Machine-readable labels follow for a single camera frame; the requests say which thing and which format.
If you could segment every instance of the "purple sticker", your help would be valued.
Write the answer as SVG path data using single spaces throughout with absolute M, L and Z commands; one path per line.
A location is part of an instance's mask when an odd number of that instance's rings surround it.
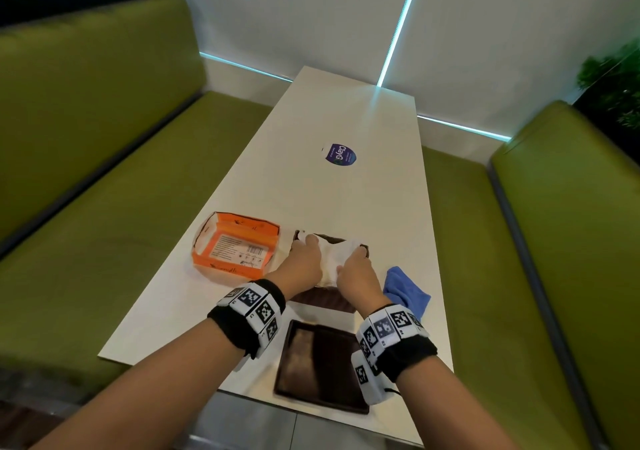
M 356 154 L 347 146 L 333 143 L 326 159 L 334 165 L 353 165 L 356 161 Z

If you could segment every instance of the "seat cushion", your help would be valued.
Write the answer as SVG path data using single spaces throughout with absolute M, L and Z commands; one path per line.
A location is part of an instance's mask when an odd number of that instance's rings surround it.
M 523 449 L 587 449 L 484 166 L 423 148 L 456 375 Z
M 185 0 L 0 30 L 0 241 L 205 83 Z
M 0 262 L 0 365 L 100 389 L 98 352 L 271 108 L 209 92 Z
M 492 157 L 613 448 L 640 421 L 640 169 L 566 103 Z

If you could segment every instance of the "blue cloth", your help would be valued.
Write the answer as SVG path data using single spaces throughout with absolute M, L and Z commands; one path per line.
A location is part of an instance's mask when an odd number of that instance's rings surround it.
M 413 315 L 422 318 L 424 310 L 427 308 L 431 295 L 423 292 L 411 279 L 404 274 L 397 266 L 389 268 L 385 289 L 382 292 L 387 295 L 393 303 L 402 305 L 413 312 Z

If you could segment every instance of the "tabletop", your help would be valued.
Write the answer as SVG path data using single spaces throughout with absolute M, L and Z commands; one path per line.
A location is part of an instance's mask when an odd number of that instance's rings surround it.
M 332 145 L 348 148 L 334 147 L 333 162 L 326 158 Z M 411 96 L 304 67 L 111 335 L 100 357 L 131 365 L 139 362 L 200 322 L 229 291 L 208 280 L 191 262 L 194 236 L 213 211 L 280 224 L 274 267 L 286 256 L 296 229 L 367 244 L 381 283 L 388 268 L 399 266 L 431 295 L 422 323 L 439 357 L 453 369 Z M 358 314 L 289 302 L 283 314 L 284 328 L 267 351 L 231 373 L 220 389 L 420 443 L 399 396 L 372 406 L 368 415 L 357 415 L 275 395 L 273 386 L 291 319 L 350 332 L 362 322 Z

